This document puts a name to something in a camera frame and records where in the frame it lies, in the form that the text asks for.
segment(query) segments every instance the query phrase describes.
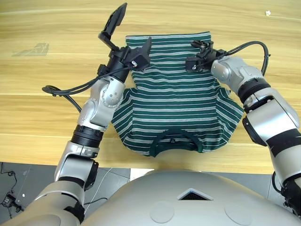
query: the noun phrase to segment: wood grain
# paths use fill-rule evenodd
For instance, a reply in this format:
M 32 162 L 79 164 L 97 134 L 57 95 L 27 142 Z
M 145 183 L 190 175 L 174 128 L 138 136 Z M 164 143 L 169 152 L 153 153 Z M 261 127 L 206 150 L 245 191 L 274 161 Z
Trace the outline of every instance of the wood grain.
M 109 49 L 97 35 L 123 1 L 2 0 L 0 7 L 0 161 L 56 165 L 76 126 L 78 113 L 64 98 L 41 91 L 52 84 L 71 88 L 95 77 Z M 271 53 L 267 81 L 301 115 L 301 2 L 298 0 L 129 0 L 112 40 L 126 35 L 210 31 L 216 48 L 231 49 L 251 40 Z M 271 16 L 265 16 L 270 10 Z M 46 56 L 12 56 L 49 43 Z M 258 46 L 239 53 L 261 68 Z M 128 77 L 127 87 L 134 87 Z M 89 92 L 75 96 L 82 105 Z M 184 168 L 271 173 L 268 149 L 252 144 L 242 124 L 229 144 L 212 153 L 166 151 L 157 158 L 125 148 L 109 127 L 97 158 L 101 167 Z

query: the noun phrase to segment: white stripe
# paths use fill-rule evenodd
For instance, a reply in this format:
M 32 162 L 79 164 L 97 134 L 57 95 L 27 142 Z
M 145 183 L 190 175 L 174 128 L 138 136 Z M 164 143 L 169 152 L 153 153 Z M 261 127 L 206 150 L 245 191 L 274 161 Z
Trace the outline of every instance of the white stripe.
M 117 125 L 119 122 L 124 120 L 126 117 L 130 116 L 132 113 L 133 113 L 133 110 L 130 110 L 128 113 L 126 113 L 120 119 L 118 119 L 116 122 L 114 122 L 113 126 Z
M 156 94 L 155 96 L 156 97 L 159 97 L 159 96 L 163 96 L 163 97 L 171 97 L 171 96 L 176 96 L 176 97 L 183 97 L 183 96 L 193 96 L 193 95 L 195 95 L 195 96 L 200 96 L 200 95 L 209 95 L 209 94 L 212 94 L 212 93 L 214 93 L 214 94 L 216 94 L 216 92 L 210 92 L 210 93 L 198 93 L 198 94 L 179 94 L 179 95 L 177 95 L 177 94 L 168 94 L 168 95 L 166 95 L 166 94 L 163 94 L 163 95 L 159 95 L 159 94 Z M 149 97 L 150 95 L 149 94 L 144 94 L 144 93 L 141 93 L 141 92 L 139 92 L 139 93 L 136 93 L 137 95 L 142 95 L 142 96 L 147 96 L 147 97 Z
M 238 109 L 238 108 L 235 107 L 235 106 L 237 105 L 237 103 L 236 103 L 234 100 L 225 97 L 225 96 L 222 94 L 222 92 L 220 92 L 220 94 L 221 94 L 225 99 L 231 101 L 231 102 L 233 103 L 233 105 L 231 105 L 231 104 L 229 104 L 228 102 L 226 102 L 226 101 L 220 99 L 219 96 L 216 98 L 217 101 L 219 101 L 219 102 L 223 103 L 224 105 L 228 106 L 229 108 L 233 109 L 234 111 L 236 111 L 236 112 L 237 112 L 239 115 L 241 115 L 241 116 L 244 114 L 244 112 L 241 111 L 241 109 Z
M 127 40 L 127 44 L 129 46 L 131 46 L 130 44 L 145 44 L 145 42 L 147 41 L 147 39 L 145 39 L 143 42 L 130 42 L 129 40 L 131 39 L 128 39 Z M 165 42 L 172 42 L 172 43 L 175 43 L 175 42 L 192 42 L 194 40 L 174 40 L 174 41 L 152 41 L 151 43 L 154 43 L 154 44 L 158 44 L 158 43 L 165 43 Z
M 161 106 L 161 107 L 165 107 L 165 106 L 191 106 L 191 105 L 210 105 L 210 104 L 215 104 L 215 102 L 209 102 L 209 103 L 201 103 L 201 104 L 182 104 L 182 105 L 141 105 L 141 104 L 137 104 L 137 103 L 133 103 L 133 105 L 139 105 L 139 106 Z
M 156 112 L 156 114 L 136 114 L 136 113 L 133 113 L 133 116 L 134 115 L 140 115 L 140 116 L 154 116 L 154 117 L 160 117 L 160 116 L 172 116 L 172 117 L 178 117 L 178 116 L 193 116 L 193 115 L 209 115 L 209 114 L 216 114 L 216 113 L 205 113 L 205 114 L 157 114 L 157 111 L 156 109 L 153 109 L 154 112 Z
M 141 143 L 141 144 L 151 144 L 153 142 L 152 140 L 139 140 L 139 139 L 131 139 L 128 137 L 126 137 L 125 140 L 129 142 Z
M 127 125 L 127 127 L 125 127 L 123 130 L 118 132 L 118 135 L 120 136 L 121 134 L 123 134 L 125 131 L 127 131 L 130 127 L 132 126 L 132 121 L 129 122 L 129 124 Z
M 122 123 L 120 126 L 118 126 L 117 128 L 115 127 L 115 130 L 118 130 L 120 127 L 122 127 L 124 124 L 129 123 L 129 120 L 132 120 L 131 117 L 128 118 L 128 120 L 126 120 L 124 123 Z
M 123 114 L 123 112 L 125 112 L 128 108 L 131 108 L 132 107 L 132 105 L 129 105 L 126 109 L 124 109 L 122 112 L 120 112 L 118 115 L 124 115 Z
M 190 112 L 190 111 L 207 111 L 207 110 L 215 110 L 215 106 L 211 107 L 199 107 L 199 108 L 179 108 L 179 109 L 172 109 L 172 108 L 165 108 L 165 109 L 150 109 L 150 108 L 139 108 L 133 107 L 134 111 L 141 111 L 141 112 Z
M 152 78 L 133 78 L 134 81 L 138 80 L 138 81 L 151 81 L 151 82 L 193 82 L 193 81 L 207 81 L 207 80 L 211 80 L 212 76 L 206 76 L 206 77 L 202 77 L 203 75 L 206 74 L 200 74 L 199 78 L 195 78 L 195 79 L 174 79 L 174 80 L 168 80 L 168 79 L 152 79 Z
M 151 65 L 177 65 L 177 64 L 185 64 L 185 61 L 164 61 L 164 62 L 152 62 L 150 60 Z
M 215 125 L 215 124 L 219 124 L 218 122 L 215 122 L 215 123 L 209 123 L 209 124 L 204 124 L 204 123 L 201 123 L 201 124 L 181 124 L 181 127 L 182 129 L 185 128 L 185 126 L 211 126 L 211 125 Z M 151 125 L 151 126 L 146 126 L 145 124 L 139 124 L 139 123 L 136 123 L 135 121 L 133 122 L 133 126 L 144 126 L 144 127 L 163 127 L 164 129 L 166 129 L 167 127 L 173 127 L 172 125 L 164 125 L 164 124 L 161 124 L 161 125 Z
M 152 53 L 149 56 L 155 57 L 155 56 L 177 56 L 177 55 L 188 55 L 188 54 L 195 54 L 194 51 L 185 51 L 185 52 L 175 52 L 175 53 Z
M 220 120 L 218 120 L 218 122 L 223 126 L 223 129 L 225 130 L 225 132 L 229 133 L 230 136 L 233 135 L 233 133 L 232 133 L 230 130 L 228 130 L 228 128 L 227 128 L 227 126 L 226 126 L 225 123 L 221 122 Z
M 142 46 L 143 46 L 143 45 L 137 46 L 137 45 L 135 45 L 135 44 L 129 45 L 129 47 L 130 47 L 131 49 L 141 48 Z M 190 43 L 189 43 L 189 44 L 171 44 L 171 45 L 153 45 L 153 43 L 152 43 L 152 45 L 151 45 L 151 51 L 157 51 L 157 50 L 154 50 L 154 48 L 185 47 L 185 46 L 192 47 L 192 45 L 191 45 Z
M 133 97 L 133 100 L 137 101 L 145 101 L 145 102 L 185 102 L 185 101 L 199 101 L 199 100 L 213 100 L 216 98 L 216 95 L 213 97 L 200 97 L 200 98 L 183 98 L 183 99 L 145 99 L 145 98 L 139 98 L 139 97 Z
M 208 83 L 202 83 L 202 84 L 185 84 L 185 85 L 183 85 L 183 84 L 181 84 L 181 85 L 150 85 L 150 84 L 148 84 L 148 83 L 145 83 L 145 82 L 135 82 L 135 84 L 137 85 L 137 84 L 142 84 L 142 85 L 146 85 L 146 86 L 153 86 L 153 87 L 162 87 L 162 86 L 171 86 L 171 87 L 177 87 L 177 86 L 200 86 L 200 85 L 209 85 L 209 84 L 212 84 L 212 83 L 215 83 L 215 81 L 212 81 L 212 82 L 208 82 Z
M 145 76 L 146 76 L 145 74 L 132 74 L 133 79 L 135 78 L 137 81 L 139 81 L 140 78 L 145 78 Z M 200 74 L 184 74 L 184 75 L 162 75 L 162 74 L 153 75 L 153 74 L 148 74 L 147 76 L 150 77 L 150 78 L 158 77 L 158 76 L 159 77 L 166 77 L 166 78 L 171 78 L 171 77 L 175 78 L 175 77 L 183 77 L 183 76 L 185 76 L 185 78 L 188 78 L 190 76 L 193 76 L 193 77 L 199 78 Z M 214 79 L 214 77 L 212 75 L 206 76 L 205 78 L 207 78 L 206 80 Z
M 237 122 L 236 122 L 235 120 L 231 119 L 229 116 L 225 115 L 225 114 L 222 113 L 221 111 L 219 111 L 219 110 L 216 109 L 216 112 L 217 112 L 221 117 L 225 118 L 227 121 L 232 122 L 234 125 L 237 124 Z
M 231 114 L 233 117 L 237 118 L 238 120 L 241 119 L 241 117 L 237 117 L 235 114 L 233 114 L 232 112 L 229 112 L 228 110 L 226 110 L 226 109 L 223 108 L 222 106 L 219 105 L 219 107 L 222 108 L 224 111 L 228 112 L 229 114 Z
M 209 87 L 204 87 L 204 88 L 190 88 L 190 89 L 148 89 L 145 87 L 139 87 L 139 90 L 143 91 L 148 91 L 148 92 L 193 92 L 193 91 L 206 91 L 206 90 L 211 90 L 211 89 L 216 89 L 219 86 L 209 86 Z
M 196 119 L 140 119 L 133 117 L 134 121 L 143 121 L 143 122 L 189 122 L 189 121 L 209 121 L 217 120 L 217 117 L 211 118 L 196 118 Z
M 190 46 L 191 48 L 169 48 L 169 49 L 151 49 L 151 52 L 167 52 L 167 51 L 179 51 L 179 50 L 198 50 L 197 52 L 199 52 L 199 48 L 194 48 L 192 47 L 190 44 L 185 44 L 185 46 Z
M 148 39 L 169 39 L 169 38 L 198 38 L 211 35 L 210 32 L 196 33 L 196 34 L 168 34 L 168 35 L 151 35 L 151 36 L 126 36 L 126 40 L 141 40 Z
M 186 57 L 164 57 L 164 58 L 156 58 L 156 59 L 151 59 L 151 60 L 150 60 L 150 64 L 153 63 L 153 60 L 164 60 L 164 59 L 172 59 L 172 60 L 175 60 L 175 59 L 186 59 Z
M 183 129 L 186 132 L 204 132 L 204 131 L 214 131 L 214 130 L 221 130 L 220 126 L 213 127 L 213 128 L 205 128 L 205 129 Z M 132 132 L 144 132 L 144 133 L 162 133 L 166 129 L 141 129 L 141 128 L 133 128 Z

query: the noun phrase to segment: striped shirt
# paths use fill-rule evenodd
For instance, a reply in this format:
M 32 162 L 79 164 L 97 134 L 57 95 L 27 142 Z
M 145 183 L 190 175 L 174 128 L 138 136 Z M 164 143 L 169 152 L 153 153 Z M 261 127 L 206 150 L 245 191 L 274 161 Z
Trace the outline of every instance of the striped shirt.
M 149 36 L 127 36 L 130 48 Z M 186 72 L 185 59 L 199 52 L 193 40 L 210 33 L 154 35 L 150 66 L 132 71 L 136 88 L 126 89 L 112 123 L 131 150 L 156 156 L 167 149 L 209 152 L 225 145 L 243 115 L 210 71 Z

